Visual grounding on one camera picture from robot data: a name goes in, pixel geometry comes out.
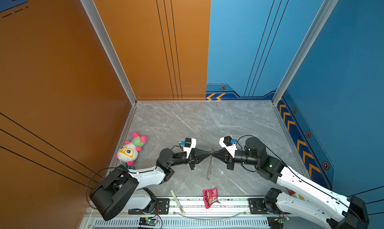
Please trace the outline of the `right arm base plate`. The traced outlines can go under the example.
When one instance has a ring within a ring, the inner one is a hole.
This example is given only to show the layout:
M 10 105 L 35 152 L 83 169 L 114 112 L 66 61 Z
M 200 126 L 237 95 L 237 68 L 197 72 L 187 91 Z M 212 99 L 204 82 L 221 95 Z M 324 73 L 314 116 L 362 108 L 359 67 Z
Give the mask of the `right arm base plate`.
M 283 215 L 277 207 L 277 200 L 267 200 L 265 203 L 262 198 L 249 198 L 248 204 L 252 215 Z

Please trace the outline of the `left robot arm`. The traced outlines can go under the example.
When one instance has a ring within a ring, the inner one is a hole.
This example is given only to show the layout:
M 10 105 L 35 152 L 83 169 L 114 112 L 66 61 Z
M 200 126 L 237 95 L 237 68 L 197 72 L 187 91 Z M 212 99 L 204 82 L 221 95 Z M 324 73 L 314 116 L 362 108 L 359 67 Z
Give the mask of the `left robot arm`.
M 191 170 L 195 165 L 211 156 L 211 152 L 192 149 L 176 153 L 171 149 L 163 149 L 156 165 L 143 170 L 128 170 L 118 166 L 106 176 L 90 193 L 94 203 L 105 221 L 115 218 L 122 211 L 141 210 L 145 214 L 157 213 L 157 197 L 148 186 L 160 185 L 169 181 L 175 171 L 173 166 L 189 165 Z

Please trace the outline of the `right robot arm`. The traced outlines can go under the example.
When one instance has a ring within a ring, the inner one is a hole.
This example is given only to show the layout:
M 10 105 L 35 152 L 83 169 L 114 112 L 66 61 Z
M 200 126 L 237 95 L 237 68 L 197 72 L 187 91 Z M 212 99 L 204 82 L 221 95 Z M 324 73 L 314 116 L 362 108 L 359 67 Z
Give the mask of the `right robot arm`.
M 213 152 L 216 159 L 233 170 L 235 164 L 251 165 L 262 178 L 285 187 L 300 198 L 272 188 L 264 198 L 265 209 L 271 214 L 288 213 L 299 216 L 324 229 L 366 229 L 369 216 L 365 202 L 357 196 L 346 197 L 304 177 L 288 166 L 258 138 L 246 140 L 243 150 L 230 136 L 219 141 L 221 150 Z

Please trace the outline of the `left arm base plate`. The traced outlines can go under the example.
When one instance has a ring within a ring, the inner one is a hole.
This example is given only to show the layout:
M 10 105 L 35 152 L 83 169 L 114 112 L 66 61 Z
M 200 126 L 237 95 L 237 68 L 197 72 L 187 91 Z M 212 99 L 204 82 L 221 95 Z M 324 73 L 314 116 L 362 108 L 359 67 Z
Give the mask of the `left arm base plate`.
M 159 198 L 156 201 L 151 201 L 143 210 L 131 209 L 128 210 L 129 215 L 167 215 L 169 213 L 170 199 Z

